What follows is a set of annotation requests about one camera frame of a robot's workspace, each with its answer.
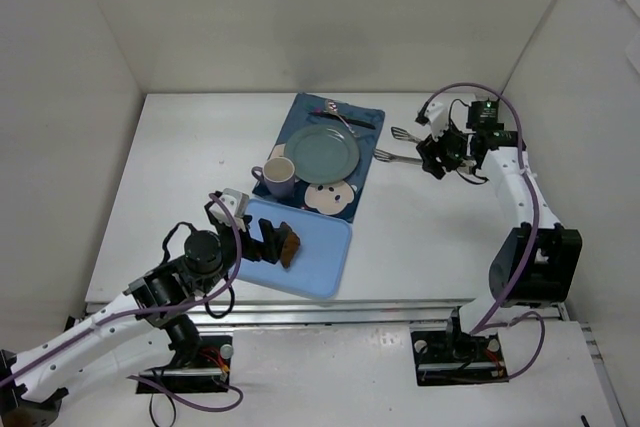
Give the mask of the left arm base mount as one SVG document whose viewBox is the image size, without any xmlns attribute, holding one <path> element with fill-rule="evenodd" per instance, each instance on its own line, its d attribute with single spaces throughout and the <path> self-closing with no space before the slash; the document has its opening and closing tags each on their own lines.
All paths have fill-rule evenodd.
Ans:
<svg viewBox="0 0 640 427">
<path fill-rule="evenodd" d="M 233 353 L 231 335 L 207 335 L 189 364 L 177 367 L 173 362 L 140 376 L 176 394 L 223 393 L 228 391 Z"/>
</svg>

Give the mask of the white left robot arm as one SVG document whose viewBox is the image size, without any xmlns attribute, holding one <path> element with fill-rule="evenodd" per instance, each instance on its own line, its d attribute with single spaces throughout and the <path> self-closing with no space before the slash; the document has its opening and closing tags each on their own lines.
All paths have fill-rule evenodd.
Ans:
<svg viewBox="0 0 640 427">
<path fill-rule="evenodd" d="M 191 227 L 182 255 L 165 252 L 157 267 L 58 337 L 28 351 L 2 351 L 2 416 L 25 410 L 51 420 L 65 400 L 108 380 L 189 365 L 202 341 L 188 310 L 230 289 L 243 261 L 287 267 L 300 246 L 286 223 L 260 220 L 261 239 L 245 228 L 213 225 Z"/>
</svg>

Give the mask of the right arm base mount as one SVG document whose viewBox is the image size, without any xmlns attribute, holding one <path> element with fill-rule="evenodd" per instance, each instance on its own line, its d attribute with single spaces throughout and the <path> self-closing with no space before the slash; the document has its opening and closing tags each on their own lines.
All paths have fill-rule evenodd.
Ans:
<svg viewBox="0 0 640 427">
<path fill-rule="evenodd" d="M 419 387 L 506 383 L 509 373 L 497 334 L 452 339 L 445 331 L 411 331 Z"/>
</svg>

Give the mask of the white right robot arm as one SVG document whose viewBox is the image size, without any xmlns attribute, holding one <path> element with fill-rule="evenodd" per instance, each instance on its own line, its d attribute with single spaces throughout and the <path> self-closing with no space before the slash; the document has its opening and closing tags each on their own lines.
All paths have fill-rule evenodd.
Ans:
<svg viewBox="0 0 640 427">
<path fill-rule="evenodd" d="M 449 108 L 429 100 L 417 123 L 430 129 L 417 146 L 425 172 L 437 179 L 467 168 L 493 188 L 510 227 L 488 271 L 488 287 L 460 307 L 460 329 L 477 335 L 513 307 L 546 308 L 569 294 L 583 246 L 578 230 L 563 225 L 546 202 L 534 173 L 521 127 L 505 129 L 495 101 L 474 101 L 465 129 Z"/>
</svg>

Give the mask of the silver metal tongs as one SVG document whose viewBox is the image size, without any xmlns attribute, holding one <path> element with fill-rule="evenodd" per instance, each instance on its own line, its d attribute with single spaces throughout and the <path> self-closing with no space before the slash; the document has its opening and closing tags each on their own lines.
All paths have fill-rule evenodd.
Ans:
<svg viewBox="0 0 640 427">
<path fill-rule="evenodd" d="M 409 133 L 407 130 L 402 129 L 400 127 L 392 126 L 390 128 L 390 131 L 391 131 L 392 137 L 395 140 L 413 143 L 416 147 L 416 151 L 417 151 L 417 145 L 424 140 L 414 136 L 413 134 Z M 378 161 L 386 162 L 386 163 L 403 162 L 408 164 L 420 165 L 422 167 L 422 161 L 420 156 L 418 158 L 413 158 L 413 157 L 392 154 L 390 152 L 380 150 L 380 149 L 375 149 L 374 158 Z"/>
</svg>

